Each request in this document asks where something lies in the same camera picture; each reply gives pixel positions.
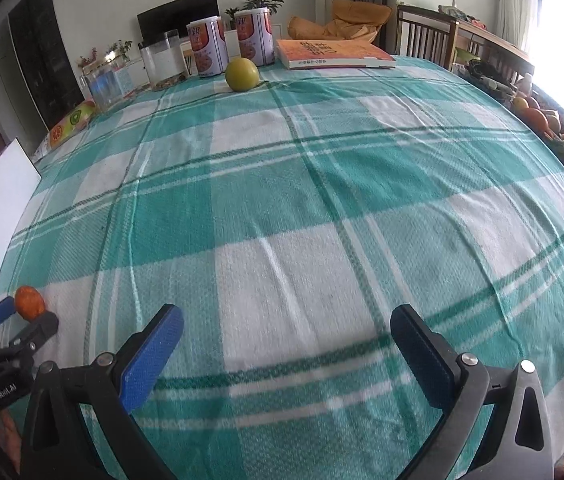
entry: white lid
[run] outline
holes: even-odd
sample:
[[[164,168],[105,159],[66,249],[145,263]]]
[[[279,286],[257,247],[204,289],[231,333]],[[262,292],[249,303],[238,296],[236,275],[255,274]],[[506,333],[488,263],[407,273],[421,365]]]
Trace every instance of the white lid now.
[[[220,16],[209,16],[208,18],[202,18],[201,20],[195,20],[194,22],[190,22],[187,25],[187,28],[188,27],[195,27],[196,25],[201,25],[202,23],[217,22],[220,19],[221,19]]]
[[[244,9],[238,10],[233,16],[246,16],[248,14],[264,14],[265,12],[271,12],[268,7],[259,7],[258,9]]]

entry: book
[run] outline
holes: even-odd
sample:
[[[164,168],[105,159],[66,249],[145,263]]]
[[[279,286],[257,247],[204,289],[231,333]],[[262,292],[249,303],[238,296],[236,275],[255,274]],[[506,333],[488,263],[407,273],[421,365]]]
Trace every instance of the book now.
[[[395,58],[362,40],[277,40],[283,65],[297,68],[394,68]]]

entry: orange chair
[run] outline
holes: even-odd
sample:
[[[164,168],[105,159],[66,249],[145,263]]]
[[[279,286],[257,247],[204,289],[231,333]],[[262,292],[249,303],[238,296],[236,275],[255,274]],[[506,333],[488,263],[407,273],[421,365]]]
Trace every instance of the orange chair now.
[[[293,16],[288,35],[294,40],[364,40],[371,43],[388,22],[392,9],[368,2],[333,0],[333,21],[318,25]]]

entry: red and white canister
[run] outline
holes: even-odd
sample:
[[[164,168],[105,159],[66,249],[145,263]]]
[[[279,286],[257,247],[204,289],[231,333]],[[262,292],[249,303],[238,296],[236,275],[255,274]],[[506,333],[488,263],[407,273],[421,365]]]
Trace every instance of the red and white canister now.
[[[223,73],[229,63],[229,53],[226,50],[220,16],[191,22],[187,25],[187,30],[197,74],[200,77],[211,77]]]
[[[239,54],[255,63],[256,66],[275,62],[273,34],[271,33],[270,10],[239,10],[235,13],[238,29]]]

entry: screw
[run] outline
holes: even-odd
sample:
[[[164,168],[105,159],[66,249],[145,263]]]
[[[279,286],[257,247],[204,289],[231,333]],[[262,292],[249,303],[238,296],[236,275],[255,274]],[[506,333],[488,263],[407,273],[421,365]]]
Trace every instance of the screw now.
[[[108,366],[113,362],[113,354],[110,352],[104,352],[98,355],[98,358],[95,359],[95,362],[98,366]]]
[[[535,371],[535,365],[528,359],[524,359],[524,361],[520,363],[520,366],[527,374],[532,374]]]
[[[53,370],[53,367],[56,364],[53,361],[44,361],[41,365],[40,365],[40,370],[38,370],[41,374],[47,374],[49,373],[51,370]]]
[[[466,366],[475,366],[479,361],[473,354],[462,354],[462,362]]]

